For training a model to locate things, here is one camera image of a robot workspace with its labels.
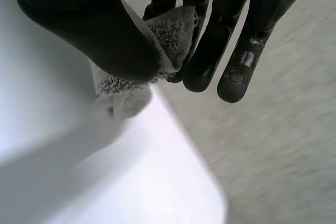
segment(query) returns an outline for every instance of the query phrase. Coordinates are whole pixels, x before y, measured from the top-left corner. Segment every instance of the gray cloth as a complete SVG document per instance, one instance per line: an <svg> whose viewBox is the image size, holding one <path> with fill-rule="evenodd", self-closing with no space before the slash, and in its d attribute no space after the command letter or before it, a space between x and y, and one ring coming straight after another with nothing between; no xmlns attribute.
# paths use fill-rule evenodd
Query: gray cloth
<svg viewBox="0 0 336 224"><path fill-rule="evenodd" d="M194 28L198 25L195 7L178 7L145 22L125 1L123 4L137 28L156 51L160 69L151 83L178 72L189 51L194 50L191 48L192 36ZM123 80L104 72L92 61L90 65L96 93L100 97L113 98L114 107L124 111L125 117L136 115L150 101L149 83Z"/></svg>

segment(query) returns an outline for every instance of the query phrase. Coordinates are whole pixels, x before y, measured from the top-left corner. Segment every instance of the white surface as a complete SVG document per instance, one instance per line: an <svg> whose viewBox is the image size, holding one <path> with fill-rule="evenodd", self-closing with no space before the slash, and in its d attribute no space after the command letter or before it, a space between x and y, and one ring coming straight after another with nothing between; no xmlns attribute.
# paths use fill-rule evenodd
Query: white surface
<svg viewBox="0 0 336 224"><path fill-rule="evenodd" d="M0 223L220 224L223 198L156 94L126 124L86 58L0 0Z"/></svg>

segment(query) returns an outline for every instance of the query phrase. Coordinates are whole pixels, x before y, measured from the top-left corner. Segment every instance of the gloved hand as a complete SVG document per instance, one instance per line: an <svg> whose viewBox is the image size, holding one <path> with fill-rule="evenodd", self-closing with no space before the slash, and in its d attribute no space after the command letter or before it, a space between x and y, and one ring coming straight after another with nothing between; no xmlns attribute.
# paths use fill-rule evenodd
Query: gloved hand
<svg viewBox="0 0 336 224"><path fill-rule="evenodd" d="M251 0L243 31L218 84L217 93L222 100L237 102L244 96L276 22L294 1ZM173 8L175 2L176 0L152 0L145 10L144 19ZM194 44L197 43L208 2L209 0L183 0L183 5L195 5L201 18L199 29L194 31ZM208 87L245 3L246 0L213 0L209 23L196 51L190 52L184 67L170 79L171 82L183 80L187 89L194 92L202 92Z"/></svg>
<svg viewBox="0 0 336 224"><path fill-rule="evenodd" d="M120 0L17 1L33 21L75 46L105 72L138 83L149 82L157 73L153 48Z"/></svg>

